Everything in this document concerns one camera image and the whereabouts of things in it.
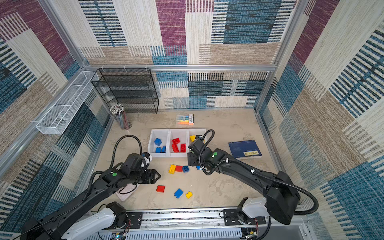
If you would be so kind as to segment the small yellow lego front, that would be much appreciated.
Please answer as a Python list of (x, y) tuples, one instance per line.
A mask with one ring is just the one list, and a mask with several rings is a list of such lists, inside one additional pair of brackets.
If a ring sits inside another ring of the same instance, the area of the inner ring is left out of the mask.
[(193, 196), (193, 193), (192, 192), (187, 192), (186, 193), (186, 197), (189, 199), (189, 198), (191, 198)]

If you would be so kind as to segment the blue lego front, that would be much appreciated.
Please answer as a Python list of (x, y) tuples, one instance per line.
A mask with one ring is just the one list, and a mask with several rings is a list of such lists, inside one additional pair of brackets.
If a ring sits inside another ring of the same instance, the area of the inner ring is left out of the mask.
[(174, 193), (174, 196), (179, 199), (183, 195), (183, 191), (181, 189), (177, 189), (177, 191)]

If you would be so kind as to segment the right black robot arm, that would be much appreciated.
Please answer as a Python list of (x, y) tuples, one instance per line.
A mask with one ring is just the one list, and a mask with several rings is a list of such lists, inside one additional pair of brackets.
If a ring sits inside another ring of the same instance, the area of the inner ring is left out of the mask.
[(284, 172), (277, 174), (257, 169), (236, 159), (229, 153), (215, 149), (211, 151), (202, 140), (197, 139), (189, 146), (188, 159), (196, 160), (204, 174), (213, 173), (231, 176), (252, 187), (265, 198), (253, 201), (244, 198), (240, 204), (239, 219), (253, 219), (270, 216), (279, 223), (289, 225), (294, 215), (309, 215), (319, 208), (317, 198), (309, 191), (293, 184)]

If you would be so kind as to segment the long red lego brick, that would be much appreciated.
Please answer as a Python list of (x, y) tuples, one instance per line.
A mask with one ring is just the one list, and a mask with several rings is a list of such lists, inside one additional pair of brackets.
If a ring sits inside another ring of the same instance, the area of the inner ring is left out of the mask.
[(172, 144), (172, 150), (173, 150), (174, 153), (179, 153), (180, 152), (177, 144)]

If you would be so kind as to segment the red square lego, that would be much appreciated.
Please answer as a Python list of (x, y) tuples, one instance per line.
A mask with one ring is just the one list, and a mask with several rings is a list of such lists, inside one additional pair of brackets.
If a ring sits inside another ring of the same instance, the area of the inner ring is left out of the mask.
[(182, 166), (176, 166), (175, 171), (182, 173), (183, 172), (183, 167)]

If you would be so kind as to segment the small red lego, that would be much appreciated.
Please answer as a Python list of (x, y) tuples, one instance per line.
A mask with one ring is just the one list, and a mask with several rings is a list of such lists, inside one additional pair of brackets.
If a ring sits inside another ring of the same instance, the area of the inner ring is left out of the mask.
[(156, 191), (159, 193), (164, 193), (165, 192), (165, 186), (158, 185)]

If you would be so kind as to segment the hollow yellow lego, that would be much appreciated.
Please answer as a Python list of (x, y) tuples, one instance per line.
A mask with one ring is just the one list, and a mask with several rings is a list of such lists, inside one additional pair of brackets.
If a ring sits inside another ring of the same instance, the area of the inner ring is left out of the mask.
[(171, 165), (168, 172), (173, 175), (176, 171), (176, 167), (176, 165)]

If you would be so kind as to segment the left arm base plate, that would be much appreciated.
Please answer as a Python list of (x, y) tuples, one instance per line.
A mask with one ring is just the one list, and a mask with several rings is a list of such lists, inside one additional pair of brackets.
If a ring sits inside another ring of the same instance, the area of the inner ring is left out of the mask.
[(140, 229), (143, 220), (143, 212), (126, 212), (123, 214), (122, 229)]

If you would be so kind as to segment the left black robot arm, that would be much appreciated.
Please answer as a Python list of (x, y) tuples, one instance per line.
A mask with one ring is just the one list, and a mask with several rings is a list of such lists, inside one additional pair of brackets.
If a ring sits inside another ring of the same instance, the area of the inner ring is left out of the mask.
[(128, 184), (152, 185), (161, 175), (149, 169), (149, 154), (130, 154), (125, 162), (93, 173), (87, 189), (59, 210), (27, 221), (22, 227), (22, 240), (83, 240), (100, 230), (126, 228), (126, 209), (113, 202), (99, 213), (84, 219), (84, 215), (104, 199)]

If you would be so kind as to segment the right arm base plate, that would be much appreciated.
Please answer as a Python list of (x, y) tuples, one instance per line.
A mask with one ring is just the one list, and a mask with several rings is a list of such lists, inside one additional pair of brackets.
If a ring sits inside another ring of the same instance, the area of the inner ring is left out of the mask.
[(224, 209), (219, 215), (224, 219), (225, 226), (240, 226), (240, 225), (265, 225), (267, 223), (265, 217), (256, 217), (251, 219), (246, 215), (239, 214), (236, 209)]

